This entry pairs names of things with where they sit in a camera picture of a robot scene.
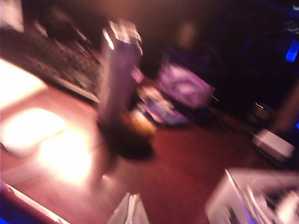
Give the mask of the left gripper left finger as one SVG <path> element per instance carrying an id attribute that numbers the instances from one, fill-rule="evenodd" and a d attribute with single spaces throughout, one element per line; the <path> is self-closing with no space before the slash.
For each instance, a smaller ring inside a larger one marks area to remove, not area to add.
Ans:
<path id="1" fill-rule="evenodd" d="M 117 208 L 114 210 L 112 216 L 107 224 L 132 224 L 134 216 L 135 195 L 127 193 Z"/>

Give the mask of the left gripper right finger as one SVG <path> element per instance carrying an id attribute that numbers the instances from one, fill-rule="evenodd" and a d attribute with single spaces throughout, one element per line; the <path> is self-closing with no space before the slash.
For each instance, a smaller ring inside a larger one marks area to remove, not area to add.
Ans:
<path id="1" fill-rule="evenodd" d="M 150 224 L 145 207 L 139 194 L 136 194 L 135 224 Z"/>

